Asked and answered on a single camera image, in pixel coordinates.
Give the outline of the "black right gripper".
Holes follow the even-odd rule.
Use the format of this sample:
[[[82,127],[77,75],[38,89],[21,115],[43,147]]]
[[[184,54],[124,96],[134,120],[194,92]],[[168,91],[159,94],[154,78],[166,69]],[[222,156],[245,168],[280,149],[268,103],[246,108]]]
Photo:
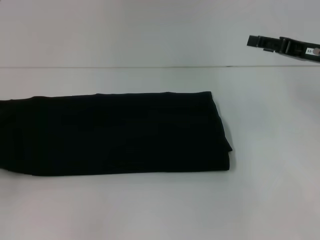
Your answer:
[[[302,61],[320,62],[320,45],[315,43],[298,41],[287,37],[279,39],[250,35],[247,46],[260,48],[267,52],[276,52]]]

